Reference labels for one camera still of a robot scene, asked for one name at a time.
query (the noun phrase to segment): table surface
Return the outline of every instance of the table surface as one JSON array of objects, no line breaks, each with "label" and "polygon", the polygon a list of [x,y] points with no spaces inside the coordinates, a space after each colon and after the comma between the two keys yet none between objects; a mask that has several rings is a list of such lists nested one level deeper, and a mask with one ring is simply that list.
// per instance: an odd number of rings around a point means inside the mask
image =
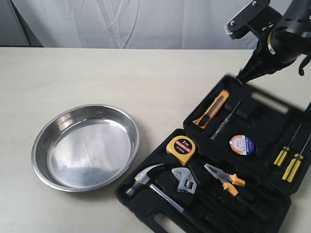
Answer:
[{"label": "table surface", "polygon": [[[117,201],[115,188],[250,55],[246,50],[0,49],[0,232],[151,233]],[[305,109],[311,69],[300,77],[298,65],[251,83]],[[124,175],[100,190],[54,190],[32,169],[33,142],[56,115],[91,103],[115,105],[132,115],[141,132],[138,156]],[[280,233],[310,230],[310,175],[309,170],[292,195]],[[180,231],[172,227],[172,232]]]}]

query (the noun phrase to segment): tape measure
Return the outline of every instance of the tape measure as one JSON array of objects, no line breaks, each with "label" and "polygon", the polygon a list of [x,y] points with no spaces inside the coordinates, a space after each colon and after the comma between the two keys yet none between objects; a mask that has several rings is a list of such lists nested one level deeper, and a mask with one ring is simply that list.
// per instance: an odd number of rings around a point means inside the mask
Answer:
[{"label": "tape measure", "polygon": [[177,136],[167,144],[166,152],[173,154],[184,166],[195,152],[195,143],[186,136]]}]

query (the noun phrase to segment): metal pan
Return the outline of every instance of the metal pan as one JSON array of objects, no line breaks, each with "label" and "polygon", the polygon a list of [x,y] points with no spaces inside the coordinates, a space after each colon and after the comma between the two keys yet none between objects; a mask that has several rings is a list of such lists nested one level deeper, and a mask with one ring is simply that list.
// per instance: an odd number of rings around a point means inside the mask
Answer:
[{"label": "metal pan", "polygon": [[84,105],[51,120],[37,136],[32,165],[48,186],[67,192],[103,187],[124,173],[140,143],[134,120],[109,105]]}]

